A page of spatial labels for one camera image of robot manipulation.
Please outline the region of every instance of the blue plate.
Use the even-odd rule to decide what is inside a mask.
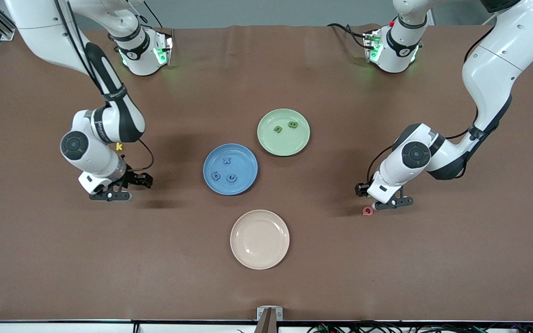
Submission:
[[[203,177],[209,187],[224,196],[246,191],[256,180],[258,161],[250,149],[235,143],[215,148],[203,165]]]

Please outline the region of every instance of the green plate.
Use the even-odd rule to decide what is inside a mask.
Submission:
[[[258,123],[258,141],[277,156],[297,154],[310,139],[310,125],[299,112],[288,108],[273,110]]]

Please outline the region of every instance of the black cable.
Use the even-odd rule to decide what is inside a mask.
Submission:
[[[342,328],[340,328],[340,327],[338,327],[336,325],[333,325],[331,327],[332,327],[332,329],[334,329],[336,331],[336,333],[346,333],[344,329],[342,329]]]
[[[155,161],[155,158],[154,158],[154,153],[152,153],[152,150],[149,149],[149,147],[145,144],[145,142],[143,142],[141,139],[138,140],[139,142],[141,142],[141,144],[145,147],[146,150],[148,150],[148,153],[149,155],[152,157],[152,161],[149,163],[148,166],[144,167],[144,168],[138,168],[138,169],[130,169],[128,171],[131,171],[131,172],[138,172],[138,171],[143,171],[143,170],[147,170],[149,168],[152,167],[152,165],[154,165],[154,161]]]
[[[338,23],[330,23],[329,25],[327,25],[326,27],[339,27],[343,30],[345,30],[345,32],[348,32],[349,34],[352,34],[353,36],[356,36],[356,37],[363,37],[362,34],[358,34],[356,32],[353,32],[353,30],[349,30],[347,27],[343,27],[342,25],[339,25]]]
[[[495,27],[492,27],[491,29],[489,29],[489,31],[487,31],[484,35],[482,35],[482,37],[480,37],[476,42],[474,42],[474,44],[470,46],[470,48],[466,51],[466,55],[464,55],[464,63],[466,63],[466,60],[468,60],[468,56],[470,55],[470,52],[472,52],[472,49],[474,49],[476,45],[482,42],[482,40],[485,39],[491,33],[491,31],[493,31],[494,28]],[[476,108],[476,116],[474,116],[473,122],[475,122],[477,119],[478,119],[478,108]],[[446,139],[456,139],[457,137],[461,137],[462,135],[465,135],[467,131],[468,130],[465,130],[458,135],[446,137]]]
[[[96,86],[98,86],[98,83],[96,82],[95,78],[92,76],[92,74],[87,69],[87,66],[85,65],[85,61],[83,60],[83,58],[82,58],[82,56],[80,54],[80,50],[78,49],[78,46],[75,43],[75,40],[74,40],[73,36],[71,35],[71,32],[69,31],[69,25],[67,24],[67,20],[65,19],[65,15],[63,15],[63,11],[61,10],[61,4],[59,4],[59,0],[55,0],[55,6],[57,7],[57,11],[59,12],[59,15],[61,16],[61,22],[63,23],[63,27],[65,28],[65,31],[67,32],[69,40],[71,41],[71,44],[73,45],[74,50],[77,53],[78,58],[80,59],[82,65],[83,65],[83,69],[85,69],[85,71],[89,75],[89,78],[92,79],[92,82]]]
[[[390,148],[392,148],[392,146],[389,146],[389,147],[386,147],[384,150],[382,150],[381,152],[379,152],[379,154],[372,160],[372,162],[370,163],[370,167],[367,169],[367,181],[369,184],[372,183],[372,180],[373,180],[373,175],[372,177],[370,178],[370,172],[372,171],[372,166],[374,165],[374,163],[376,162],[376,160],[382,156],[383,153],[387,152]]]
[[[315,329],[315,328],[317,328],[317,327],[320,327],[320,324],[308,328],[306,333],[310,333],[311,330],[313,330],[313,329]]]
[[[366,32],[363,32],[363,34],[358,34],[356,32],[353,32],[353,30],[351,29],[351,26],[347,25],[346,27],[343,27],[342,25],[339,25],[338,23],[330,23],[329,25],[327,25],[327,27],[339,27],[341,29],[343,29],[343,31],[351,34],[351,37],[353,37],[353,40],[361,47],[363,47],[364,49],[368,49],[368,50],[373,50],[374,47],[372,46],[366,46],[364,44],[362,44],[361,42],[359,42],[359,40],[357,40],[357,37],[360,37],[360,38],[363,38],[363,34],[367,34],[369,32],[372,32],[373,30],[368,30]]]
[[[484,34],[481,38],[479,38],[476,42],[474,42],[474,44],[472,44],[472,46],[470,46],[470,48],[468,49],[468,51],[466,51],[466,55],[464,56],[464,63],[466,63],[466,60],[468,60],[468,56],[470,55],[470,52],[472,52],[472,49],[474,48],[474,46],[478,45],[480,42],[482,42],[482,40],[488,36],[491,31],[493,31],[495,27],[492,27],[491,29],[489,29],[489,31],[486,32],[486,34]]]
[[[81,38],[80,28],[78,28],[78,24],[77,24],[77,20],[75,19],[74,11],[71,9],[71,4],[69,2],[67,2],[67,7],[69,8],[69,12],[71,13],[71,19],[74,21],[75,31],[78,34],[78,39],[80,40],[80,45],[82,47],[83,53],[85,54],[85,45],[83,44],[83,40]],[[98,80],[96,80],[96,75],[95,75],[95,73],[93,71],[92,62],[89,61],[87,56],[86,56],[85,60],[86,60],[87,64],[89,65],[89,73],[90,73],[90,76],[91,76],[94,84],[96,85],[96,87],[98,87],[98,90],[100,90],[100,93],[102,95],[104,95],[104,91],[102,91],[102,87],[100,86],[100,83],[98,82]]]
[[[382,333],[386,333],[386,331],[384,331],[384,327],[380,325],[381,323],[371,322],[370,324],[375,325],[375,326],[372,327],[369,331],[365,331],[363,329],[361,331],[363,331],[364,333],[372,333],[372,331],[375,331],[376,329],[379,329],[379,331],[382,331]]]
[[[146,28],[149,28],[149,29],[153,29],[152,26],[150,25],[146,25],[147,23],[149,23],[148,19],[146,19],[145,16],[141,15],[140,13],[138,13],[137,15],[135,15],[136,17],[140,18],[141,21],[143,21],[143,23],[145,23],[145,25],[141,25],[141,23],[139,23],[142,27],[146,27]]]
[[[159,19],[157,19],[157,16],[155,15],[154,11],[152,11],[152,9],[149,7],[148,3],[144,1],[143,4],[148,8],[149,12],[152,13],[154,19],[156,19],[157,23],[159,24],[159,27],[163,28],[163,25],[161,25],[161,22],[159,21]]]
[[[396,325],[394,325],[394,324],[386,323],[386,325],[398,329],[398,331],[399,331],[400,333],[404,333],[400,327],[398,327],[398,326],[396,326]]]
[[[421,333],[432,333],[432,332],[441,332],[441,331],[446,331],[446,329],[440,327],[440,328],[433,328],[433,329],[428,329],[427,331],[423,331]]]

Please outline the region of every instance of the cable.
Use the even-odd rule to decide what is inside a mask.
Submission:
[[[482,40],[485,37],[487,37],[491,33],[491,31],[493,31],[494,28],[495,27],[492,27],[491,29],[489,29],[489,31],[487,31],[484,35],[482,35],[482,37],[480,37],[476,42],[474,42],[474,44],[472,44],[470,46],[468,51],[466,51],[466,55],[464,55],[464,63],[466,63],[466,60],[468,60],[468,56],[470,55],[470,52],[472,52],[472,49],[474,49],[474,47],[476,45],[478,45],[480,42],[482,42]],[[475,122],[477,119],[478,119],[478,107],[476,108],[476,116],[474,116],[474,121],[473,122]],[[463,131],[462,133],[460,133],[458,135],[446,137],[446,139],[456,139],[457,137],[461,137],[462,135],[465,135],[467,131],[468,130],[465,130],[465,131]]]
[[[67,7],[69,8],[69,13],[71,13],[71,19],[74,21],[75,32],[78,34],[78,39],[80,40],[80,45],[82,47],[83,53],[85,54],[85,45],[83,44],[83,40],[81,38],[80,28],[78,28],[78,24],[77,24],[77,20],[75,19],[74,11],[71,9],[71,4],[69,2],[67,2]],[[94,84],[96,85],[96,87],[98,87],[98,90],[100,91],[100,93],[102,95],[104,95],[104,91],[102,91],[102,87],[100,86],[100,83],[98,82],[98,80],[96,80],[96,75],[95,75],[95,72],[93,71],[92,62],[89,61],[87,56],[85,57],[85,60],[86,60],[87,64],[89,65],[89,73],[90,73],[90,76],[91,76]]]
[[[445,325],[427,325],[427,326],[420,326],[420,327],[409,327],[408,333],[447,333],[447,332],[453,332],[453,333],[476,333],[478,330],[474,329],[474,326],[472,324],[465,324],[465,323],[459,323],[456,324],[457,326],[445,324]],[[499,325],[500,328],[514,328],[517,330],[517,333],[533,333],[533,323],[531,324],[517,324],[517,323],[507,323],[507,322],[493,322],[493,324],[486,326],[485,328],[482,328],[482,325],[476,325],[476,327],[479,327],[481,331],[484,331],[485,333],[488,332],[489,329],[493,328],[494,326]],[[402,331],[401,327],[398,327],[394,324],[391,324],[390,322],[377,322],[377,321],[358,321],[358,322],[348,322],[346,324],[347,327],[349,327],[348,333],[372,333],[376,330],[379,330],[383,333],[387,333],[389,331],[390,333],[395,333],[396,329],[398,331]],[[309,333],[321,333],[321,332],[328,332],[332,333],[333,331],[339,331],[339,333],[342,333],[342,329],[334,324],[319,324],[317,326],[310,327]]]
[[[318,327],[320,327],[320,324],[308,328],[307,331],[306,331],[305,333],[310,333],[313,329],[318,328]]]
[[[468,56],[470,55],[470,52],[472,52],[472,49],[474,48],[474,46],[478,45],[480,42],[482,42],[482,40],[488,36],[491,31],[493,31],[495,27],[492,27],[491,29],[489,29],[489,31],[486,32],[486,34],[484,34],[481,38],[479,38],[476,42],[474,42],[474,44],[472,44],[472,46],[470,46],[470,48],[468,49],[468,51],[466,51],[466,55],[464,56],[464,63],[466,63],[466,60],[468,60]]]
[[[392,146],[389,146],[389,147],[386,147],[384,150],[382,150],[381,152],[379,152],[379,154],[372,160],[372,162],[370,163],[370,167],[367,169],[367,181],[368,183],[371,185],[372,184],[372,180],[374,178],[374,176],[372,175],[372,177],[370,178],[370,171],[372,171],[372,166],[374,165],[374,163],[376,162],[376,160],[382,156],[383,153],[387,152],[387,150],[389,150],[390,148],[392,148]]]
[[[163,28],[163,25],[161,25],[161,22],[159,21],[159,19],[157,19],[157,16],[155,15],[154,11],[152,11],[152,9],[149,7],[148,3],[144,0],[143,4],[148,8],[149,12],[152,13],[152,15],[154,16],[154,19],[156,19],[157,23],[159,24],[159,27]]]
[[[85,65],[85,61],[83,60],[83,58],[81,56],[80,50],[78,49],[78,46],[75,43],[74,37],[72,36],[71,31],[69,31],[69,25],[67,24],[67,20],[65,19],[65,15],[63,15],[63,11],[61,10],[61,4],[59,4],[59,0],[55,0],[55,6],[57,7],[57,11],[59,12],[59,15],[61,16],[61,21],[63,23],[63,27],[65,28],[65,31],[67,31],[67,35],[69,37],[69,40],[71,41],[71,44],[73,45],[74,50],[77,53],[77,56],[80,59],[82,65],[83,65],[83,69],[85,69],[85,71],[87,72],[89,77],[92,79],[93,84],[95,84],[98,87],[98,89],[99,89],[98,83],[96,82],[95,78],[92,76],[92,74],[87,69],[87,66]]]
[[[367,34],[369,32],[372,32],[374,30],[368,30],[366,32],[363,32],[363,34],[358,34],[356,32],[353,32],[353,30],[351,29],[351,26],[347,25],[346,27],[343,27],[342,25],[339,25],[338,23],[330,23],[329,25],[327,25],[326,27],[339,27],[341,29],[343,29],[343,31],[345,32],[348,32],[349,34],[351,34],[351,37],[353,37],[353,40],[361,47],[363,47],[364,49],[368,49],[368,50],[373,50],[374,47],[372,46],[366,46],[364,44],[362,44],[361,42],[359,42],[359,40],[357,40],[357,37],[361,37],[363,38],[363,34]]]
[[[143,23],[149,23],[148,22],[148,19],[145,18],[145,16],[141,15],[139,12],[137,12],[137,15],[135,15],[136,17],[139,17],[141,19],[141,21],[143,21]],[[141,25],[142,27],[146,27],[148,29],[153,29],[152,26],[150,25]]]
[[[139,172],[139,171],[143,171],[143,170],[147,170],[149,168],[152,167],[152,165],[154,165],[154,161],[155,161],[155,158],[154,158],[154,153],[152,153],[152,150],[149,149],[149,147],[145,144],[145,142],[143,142],[141,139],[138,140],[139,142],[141,142],[141,144],[145,147],[146,150],[148,150],[149,152],[149,155],[152,157],[152,161],[149,163],[148,166],[144,167],[144,168],[138,168],[138,169],[130,169],[130,170],[127,170],[127,171],[131,171],[131,172]]]
[[[497,14],[493,14],[491,15],[486,21],[484,21],[484,23],[482,23],[482,25],[487,25],[492,19],[494,19],[495,17],[497,17]]]
[[[336,331],[336,333],[346,333],[344,329],[342,329],[342,328],[340,328],[340,327],[338,327],[336,325],[332,325],[330,327],[332,327],[332,329],[334,329]]]

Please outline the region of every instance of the brown paper mat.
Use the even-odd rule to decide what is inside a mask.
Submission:
[[[362,217],[355,183],[409,124],[449,136],[474,104],[462,58],[486,27],[430,27],[408,72],[366,64],[324,27],[176,30],[171,68],[137,77],[103,31],[144,113],[153,190],[126,204],[91,202],[59,153],[75,112],[102,106],[89,79],[37,59],[19,35],[0,48],[0,320],[246,319],[265,304],[289,320],[533,320],[533,64],[466,176],[406,187],[412,207]],[[260,118],[292,108],[311,140],[267,154]],[[207,154],[250,148],[260,174],[224,197],[203,182]],[[127,161],[146,165],[138,144]],[[291,234],[287,257],[253,271],[229,247],[236,219],[272,210]]]

